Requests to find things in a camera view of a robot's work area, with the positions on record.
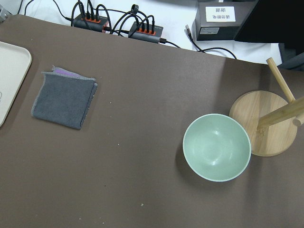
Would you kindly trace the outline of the cream rabbit tray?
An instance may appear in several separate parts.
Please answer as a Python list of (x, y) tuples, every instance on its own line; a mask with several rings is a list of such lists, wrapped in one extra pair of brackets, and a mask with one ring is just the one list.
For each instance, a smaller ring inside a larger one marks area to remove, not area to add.
[(3, 124), (32, 62), (30, 52), (0, 43), (0, 124)]

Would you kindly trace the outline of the mint green bowl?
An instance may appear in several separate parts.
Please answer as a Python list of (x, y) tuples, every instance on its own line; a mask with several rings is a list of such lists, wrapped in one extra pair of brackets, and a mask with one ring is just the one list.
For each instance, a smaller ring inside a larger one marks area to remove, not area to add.
[(183, 154), (200, 177), (214, 182), (230, 181), (244, 172), (251, 158), (246, 130), (223, 114), (206, 114), (185, 131)]

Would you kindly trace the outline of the grey orange usb hub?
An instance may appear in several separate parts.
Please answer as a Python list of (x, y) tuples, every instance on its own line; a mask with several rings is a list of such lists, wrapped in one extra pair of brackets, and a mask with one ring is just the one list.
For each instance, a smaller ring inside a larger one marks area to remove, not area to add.
[(152, 25), (149, 25), (149, 32), (147, 32), (147, 24), (144, 23), (145, 30), (142, 29), (142, 26), (138, 28), (138, 30), (135, 30), (137, 28), (136, 22), (133, 23), (131, 26), (128, 38), (133, 38), (137, 40), (147, 41), (151, 43), (159, 43), (160, 38), (162, 36), (163, 27), (161, 26), (154, 26), (154, 32), (152, 32)]
[(110, 25), (107, 17), (99, 16), (99, 19), (92, 20), (92, 19), (85, 19), (84, 22), (81, 15), (78, 15), (73, 20), (73, 27), (81, 28), (81, 29), (88, 29), (92, 31), (102, 32), (105, 33), (106, 31), (110, 31)]

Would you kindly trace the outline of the grey folded cloth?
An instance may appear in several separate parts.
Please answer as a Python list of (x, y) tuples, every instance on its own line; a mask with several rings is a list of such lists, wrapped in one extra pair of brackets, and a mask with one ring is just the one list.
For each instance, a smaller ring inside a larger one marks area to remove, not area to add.
[(31, 115), (81, 129), (98, 87), (95, 78), (56, 66), (42, 74), (43, 84), (33, 103)]

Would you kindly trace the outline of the black box with label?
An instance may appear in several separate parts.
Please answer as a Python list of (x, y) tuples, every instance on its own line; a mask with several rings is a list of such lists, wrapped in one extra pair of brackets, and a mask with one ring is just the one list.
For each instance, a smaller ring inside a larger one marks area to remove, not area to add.
[(250, 7), (245, 2), (199, 2), (196, 40), (234, 40)]

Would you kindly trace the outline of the wooden mug tree stand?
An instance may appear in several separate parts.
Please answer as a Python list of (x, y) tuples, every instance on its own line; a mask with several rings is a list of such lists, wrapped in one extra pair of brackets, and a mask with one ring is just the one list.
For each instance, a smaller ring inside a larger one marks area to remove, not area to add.
[(286, 151), (304, 123), (304, 99), (295, 99), (272, 58), (266, 62), (286, 99), (269, 91), (251, 91), (240, 96), (229, 112), (246, 130), (252, 153), (262, 157)]

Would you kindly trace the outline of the black monitor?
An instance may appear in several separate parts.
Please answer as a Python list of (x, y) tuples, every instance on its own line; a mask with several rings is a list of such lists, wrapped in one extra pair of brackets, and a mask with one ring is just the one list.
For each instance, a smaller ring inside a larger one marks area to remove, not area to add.
[(304, 2), (258, 0), (235, 40), (299, 45), (304, 40)]

